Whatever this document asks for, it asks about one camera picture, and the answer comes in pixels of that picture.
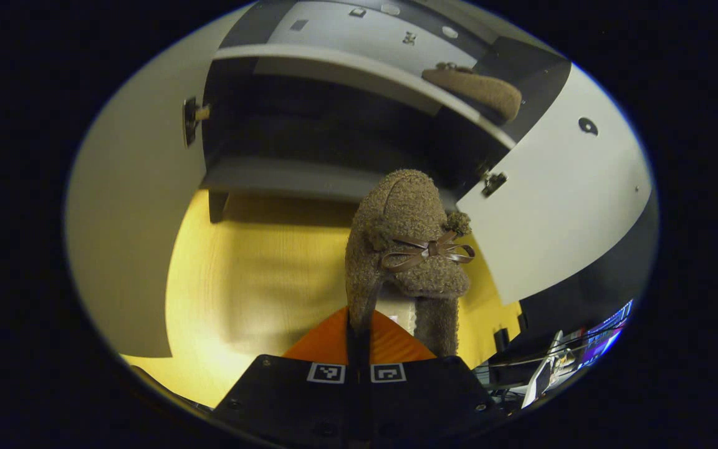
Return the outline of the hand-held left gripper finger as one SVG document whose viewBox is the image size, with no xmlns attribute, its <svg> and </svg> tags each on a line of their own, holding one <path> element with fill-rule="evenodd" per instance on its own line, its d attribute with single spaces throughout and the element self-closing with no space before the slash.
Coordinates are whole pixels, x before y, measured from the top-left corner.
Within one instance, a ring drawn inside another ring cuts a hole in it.
<svg viewBox="0 0 718 449">
<path fill-rule="evenodd" d="M 367 447 L 468 448 L 507 420 L 459 356 L 436 356 L 385 314 L 371 313 L 361 342 L 361 438 Z"/>
<path fill-rule="evenodd" d="M 343 448 L 355 349 L 361 339 L 341 309 L 285 356 L 258 355 L 212 418 L 254 445 Z"/>
</svg>

